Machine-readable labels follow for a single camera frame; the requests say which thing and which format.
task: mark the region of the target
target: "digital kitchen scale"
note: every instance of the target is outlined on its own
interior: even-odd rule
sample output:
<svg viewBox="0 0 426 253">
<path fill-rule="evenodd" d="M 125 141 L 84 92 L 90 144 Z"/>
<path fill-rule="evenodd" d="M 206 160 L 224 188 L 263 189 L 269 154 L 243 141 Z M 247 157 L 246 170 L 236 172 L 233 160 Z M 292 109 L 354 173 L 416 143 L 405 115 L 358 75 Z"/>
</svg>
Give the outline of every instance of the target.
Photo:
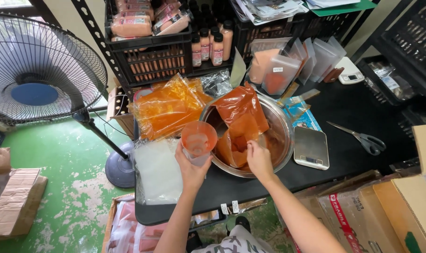
<svg viewBox="0 0 426 253">
<path fill-rule="evenodd" d="M 344 68 L 338 79 L 342 84 L 354 84 L 364 80 L 363 74 L 355 66 L 355 64 L 349 59 L 349 57 L 343 57 L 335 68 Z"/>
</svg>

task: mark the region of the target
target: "scissors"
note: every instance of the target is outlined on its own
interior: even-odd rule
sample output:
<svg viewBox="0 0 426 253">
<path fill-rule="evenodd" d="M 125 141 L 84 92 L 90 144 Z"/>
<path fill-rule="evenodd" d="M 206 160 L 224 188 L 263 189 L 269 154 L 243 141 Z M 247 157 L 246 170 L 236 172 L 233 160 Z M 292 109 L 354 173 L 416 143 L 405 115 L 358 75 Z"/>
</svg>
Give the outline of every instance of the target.
<svg viewBox="0 0 426 253">
<path fill-rule="evenodd" d="M 342 127 L 340 125 L 337 124 L 333 124 L 331 122 L 328 122 L 328 124 L 343 130 L 344 132 L 347 132 L 353 136 L 355 136 L 355 138 L 361 142 L 361 145 L 363 146 L 363 148 L 371 155 L 379 155 L 380 152 L 384 151 L 386 149 L 386 145 L 383 141 L 381 141 L 378 138 L 375 138 L 374 136 L 371 135 L 366 135 L 366 134 L 359 134 L 356 133 L 355 131 L 349 130 L 345 127 Z"/>
</svg>

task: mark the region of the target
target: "measuring cup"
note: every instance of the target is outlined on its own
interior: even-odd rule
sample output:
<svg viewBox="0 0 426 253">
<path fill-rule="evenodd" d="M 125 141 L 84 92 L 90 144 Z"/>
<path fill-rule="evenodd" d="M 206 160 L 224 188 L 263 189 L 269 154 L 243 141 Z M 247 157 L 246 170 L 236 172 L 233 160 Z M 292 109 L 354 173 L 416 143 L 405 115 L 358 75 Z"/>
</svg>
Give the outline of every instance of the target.
<svg viewBox="0 0 426 253">
<path fill-rule="evenodd" d="M 210 152 L 216 146 L 216 130 L 203 121 L 193 121 L 186 124 L 182 130 L 183 152 L 191 164 L 202 166 Z"/>
</svg>

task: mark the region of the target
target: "fan base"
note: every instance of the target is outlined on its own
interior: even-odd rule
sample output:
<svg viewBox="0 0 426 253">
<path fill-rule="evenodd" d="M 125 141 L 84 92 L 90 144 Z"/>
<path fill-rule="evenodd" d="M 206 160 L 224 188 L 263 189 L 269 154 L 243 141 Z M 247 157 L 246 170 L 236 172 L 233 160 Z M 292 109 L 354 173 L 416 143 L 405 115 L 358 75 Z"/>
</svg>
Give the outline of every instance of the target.
<svg viewBox="0 0 426 253">
<path fill-rule="evenodd" d="M 124 153 L 131 156 L 134 149 L 133 141 L 127 141 L 119 147 Z M 131 158 L 124 160 L 116 151 L 110 153 L 105 164 L 105 174 L 108 181 L 116 187 L 123 189 L 135 186 L 135 171 Z"/>
</svg>

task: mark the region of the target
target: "stainless steel bowl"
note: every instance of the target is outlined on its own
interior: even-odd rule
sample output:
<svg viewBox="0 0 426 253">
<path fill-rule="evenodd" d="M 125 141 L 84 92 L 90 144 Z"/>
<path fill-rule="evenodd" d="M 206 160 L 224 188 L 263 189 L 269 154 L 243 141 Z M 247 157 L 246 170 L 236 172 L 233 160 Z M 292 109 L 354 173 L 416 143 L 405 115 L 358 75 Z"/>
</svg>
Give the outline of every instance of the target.
<svg viewBox="0 0 426 253">
<path fill-rule="evenodd" d="M 274 172 L 279 171 L 289 161 L 294 151 L 294 129 L 291 120 L 288 118 L 286 113 L 276 103 L 270 99 L 257 94 L 260 101 L 263 112 L 266 116 L 270 129 L 264 132 L 262 135 L 265 137 L 267 148 L 271 151 L 272 166 Z M 215 106 L 207 105 L 202 114 L 200 115 L 201 121 L 205 121 L 212 125 L 217 132 L 218 138 L 224 135 L 228 129 L 227 125 L 221 119 L 221 116 L 216 110 Z M 217 156 L 216 153 L 212 152 L 213 163 L 216 164 L 222 170 L 236 176 L 255 178 L 255 175 L 251 172 L 244 170 L 235 169 L 225 163 L 223 163 Z"/>
</svg>

